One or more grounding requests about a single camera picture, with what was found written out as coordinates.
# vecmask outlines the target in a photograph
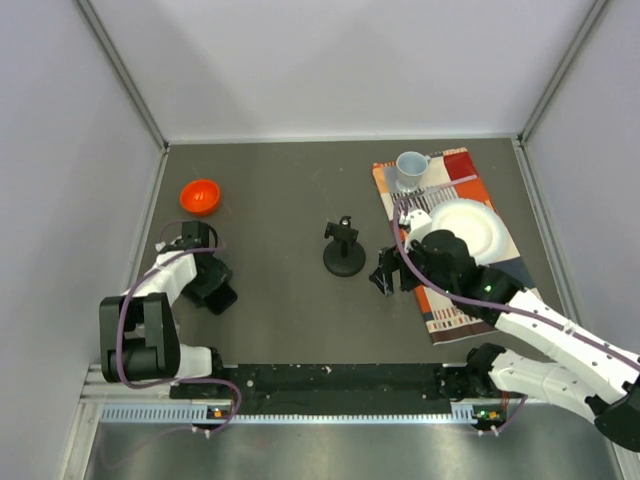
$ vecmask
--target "cup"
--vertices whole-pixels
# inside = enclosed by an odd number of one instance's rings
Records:
[[[429,157],[418,152],[404,152],[396,160],[398,180],[396,187],[401,192],[409,193],[418,188],[420,179],[427,171]]]

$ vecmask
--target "wall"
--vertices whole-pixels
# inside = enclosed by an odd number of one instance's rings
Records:
[[[593,0],[92,0],[164,135],[517,133]]]
[[[587,324],[640,350],[640,3],[611,2],[531,140]]]
[[[73,3],[0,17],[0,477],[54,477],[158,149]]]

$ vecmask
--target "round black base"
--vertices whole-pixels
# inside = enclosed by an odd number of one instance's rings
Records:
[[[367,256],[364,253],[364,248],[359,243],[349,247],[346,257],[340,255],[341,247],[340,242],[335,240],[327,245],[322,256],[324,266],[338,277],[352,277],[362,270]]]

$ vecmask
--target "white plate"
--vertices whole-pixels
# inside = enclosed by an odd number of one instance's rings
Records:
[[[457,198],[437,205],[429,216],[431,230],[451,230],[467,243],[478,265],[496,261],[507,246],[507,227],[485,204]]]

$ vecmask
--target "placemat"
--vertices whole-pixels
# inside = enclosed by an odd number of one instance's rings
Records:
[[[466,148],[432,153],[429,156],[431,157],[429,168],[420,181],[417,192],[422,193],[408,200],[411,206],[421,208],[428,213],[436,205],[447,200],[469,198],[482,202],[495,211],[489,193],[484,187]],[[399,198],[407,196],[396,187],[395,162],[374,164],[373,178],[380,192],[387,218],[391,222],[395,202]],[[491,266],[517,278],[537,295],[538,292],[518,249],[513,243],[511,234],[508,237],[507,247],[503,254]],[[414,291],[434,345],[455,342],[494,331],[493,327],[482,320],[462,313],[448,298],[430,288],[418,287]]]

